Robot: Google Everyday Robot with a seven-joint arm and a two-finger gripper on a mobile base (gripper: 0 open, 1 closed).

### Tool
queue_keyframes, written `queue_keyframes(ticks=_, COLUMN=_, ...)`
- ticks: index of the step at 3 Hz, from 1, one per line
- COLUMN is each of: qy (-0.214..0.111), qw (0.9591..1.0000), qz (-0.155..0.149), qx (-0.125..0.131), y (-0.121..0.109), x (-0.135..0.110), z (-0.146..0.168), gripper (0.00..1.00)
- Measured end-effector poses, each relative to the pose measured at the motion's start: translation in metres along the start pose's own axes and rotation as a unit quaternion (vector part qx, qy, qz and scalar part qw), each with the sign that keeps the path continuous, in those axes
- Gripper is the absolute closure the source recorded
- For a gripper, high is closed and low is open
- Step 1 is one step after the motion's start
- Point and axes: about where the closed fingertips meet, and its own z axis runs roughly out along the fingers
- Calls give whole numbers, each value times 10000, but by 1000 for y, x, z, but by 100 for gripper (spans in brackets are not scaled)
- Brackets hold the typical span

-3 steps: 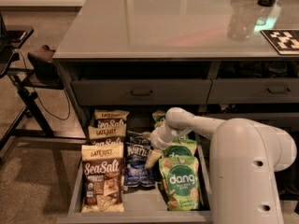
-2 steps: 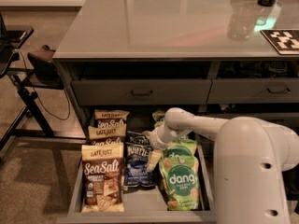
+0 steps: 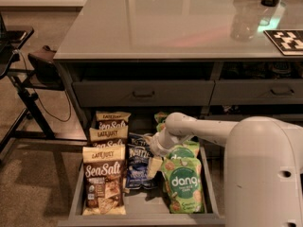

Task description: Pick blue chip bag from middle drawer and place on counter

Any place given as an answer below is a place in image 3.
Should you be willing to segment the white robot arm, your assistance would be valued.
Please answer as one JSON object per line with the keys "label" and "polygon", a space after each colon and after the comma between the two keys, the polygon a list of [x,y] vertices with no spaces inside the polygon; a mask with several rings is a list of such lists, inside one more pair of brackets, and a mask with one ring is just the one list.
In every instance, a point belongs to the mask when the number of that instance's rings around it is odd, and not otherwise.
{"label": "white robot arm", "polygon": [[239,122],[171,113],[151,139],[168,154],[197,136],[224,148],[225,227],[303,227],[303,128],[271,117]]}

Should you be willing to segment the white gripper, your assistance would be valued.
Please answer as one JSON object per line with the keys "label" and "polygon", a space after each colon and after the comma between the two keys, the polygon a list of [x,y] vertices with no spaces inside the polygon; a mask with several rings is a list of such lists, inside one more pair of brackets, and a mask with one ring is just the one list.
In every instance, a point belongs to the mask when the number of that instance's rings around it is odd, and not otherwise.
{"label": "white gripper", "polygon": [[147,177],[153,179],[162,165],[162,158],[156,156],[165,156],[172,151],[175,145],[175,136],[167,130],[157,132],[150,142],[150,149],[154,157],[149,159]]}

